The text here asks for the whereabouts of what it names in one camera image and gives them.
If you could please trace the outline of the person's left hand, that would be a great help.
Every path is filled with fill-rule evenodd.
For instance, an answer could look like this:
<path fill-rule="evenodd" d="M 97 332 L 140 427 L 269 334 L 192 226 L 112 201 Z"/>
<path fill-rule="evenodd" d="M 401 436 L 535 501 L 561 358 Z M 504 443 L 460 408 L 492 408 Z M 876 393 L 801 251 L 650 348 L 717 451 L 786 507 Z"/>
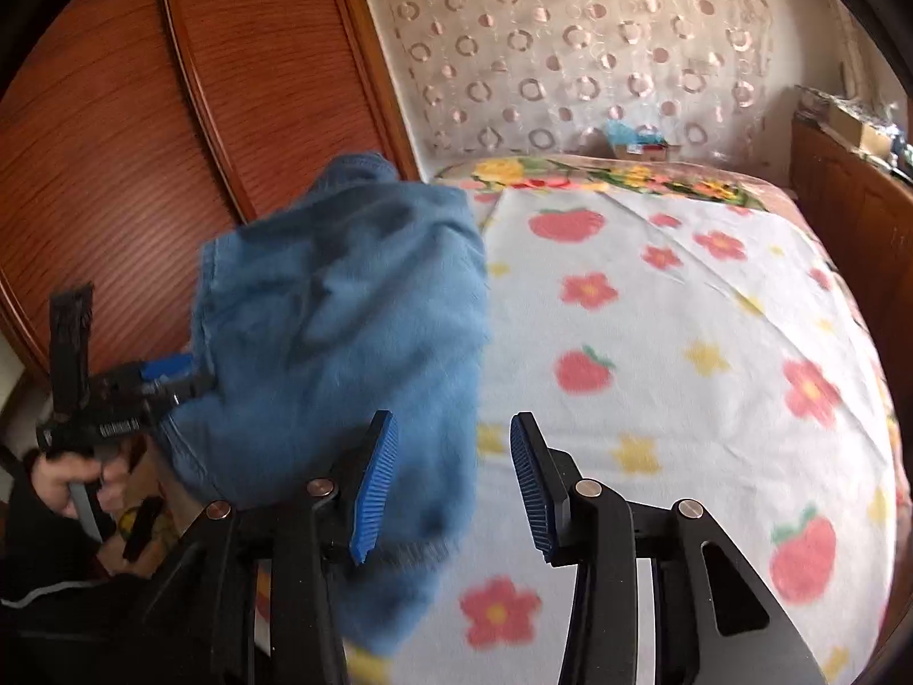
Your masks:
<path fill-rule="evenodd" d="M 62 517 L 76 518 L 78 511 L 71 498 L 71 484 L 100 482 L 99 506 L 104 512 L 118 513 L 124 509 L 127 482 L 130 480 L 132 444 L 122 442 L 118 453 L 107 462 L 83 458 L 76 453 L 63 453 L 54 460 L 41 454 L 31 470 L 35 495 L 45 506 Z"/>

